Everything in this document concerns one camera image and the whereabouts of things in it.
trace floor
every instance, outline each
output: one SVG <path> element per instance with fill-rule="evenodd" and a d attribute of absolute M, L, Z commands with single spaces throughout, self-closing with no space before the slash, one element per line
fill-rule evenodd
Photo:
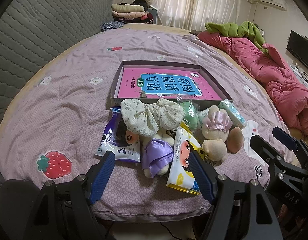
<path fill-rule="evenodd" d="M 183 240 L 196 239 L 192 230 L 192 219 L 164 222 L 171 233 Z M 117 240 L 175 240 L 160 223 L 129 224 L 115 222 L 112 233 Z"/>

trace pink folded blanket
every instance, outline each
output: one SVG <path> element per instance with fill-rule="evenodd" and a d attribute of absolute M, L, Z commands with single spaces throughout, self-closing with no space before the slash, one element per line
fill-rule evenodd
<path fill-rule="evenodd" d="M 270 59 L 247 38 L 227 38 L 207 31 L 198 38 L 232 57 L 265 87 L 286 125 L 308 135 L 308 89 L 299 83 L 273 45 L 263 45 Z"/>
<path fill-rule="evenodd" d="M 131 12 L 131 13 L 118 13 L 116 11 L 112 10 L 112 15 L 114 17 L 120 17 L 120 18 L 139 18 L 147 15 L 145 11 L 142 12 Z"/>

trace blue gripper pad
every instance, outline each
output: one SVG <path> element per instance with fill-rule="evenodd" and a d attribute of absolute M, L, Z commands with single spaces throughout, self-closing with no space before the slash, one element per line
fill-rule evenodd
<path fill-rule="evenodd" d="M 91 195 L 89 201 L 92 205 L 98 200 L 101 199 L 104 189 L 109 181 L 109 178 L 112 174 L 112 171 L 115 166 L 115 155 L 110 153 L 105 160 L 103 166 L 100 168 L 99 172 L 95 176 L 94 181 L 92 182 Z"/>
<path fill-rule="evenodd" d="M 283 143 L 290 151 L 296 151 L 297 149 L 296 140 L 288 133 L 283 131 L 281 128 L 274 127 L 272 134 L 274 138 Z"/>
<path fill-rule="evenodd" d="M 205 174 L 198 159 L 192 152 L 189 156 L 189 166 L 198 184 L 199 190 L 202 193 L 203 198 L 205 200 L 208 200 L 210 203 L 213 203 L 215 199 L 215 196 L 213 194 L 213 185 L 208 176 Z"/>

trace stack of folded blankets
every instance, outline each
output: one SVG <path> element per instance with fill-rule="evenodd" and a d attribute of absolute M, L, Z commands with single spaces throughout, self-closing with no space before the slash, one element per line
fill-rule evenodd
<path fill-rule="evenodd" d="M 153 24 L 153 15 L 148 12 L 148 7 L 142 5 L 113 3 L 112 14 L 114 21 L 118 22 Z"/>

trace box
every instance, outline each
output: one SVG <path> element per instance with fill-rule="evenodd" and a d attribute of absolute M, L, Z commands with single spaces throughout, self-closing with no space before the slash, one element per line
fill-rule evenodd
<path fill-rule="evenodd" d="M 153 104 L 165 98 L 191 99 L 204 110 L 219 105 L 230 95 L 212 75 L 199 65 L 166 61 L 122 61 L 111 88 L 111 105 L 120 106 L 126 98 Z"/>

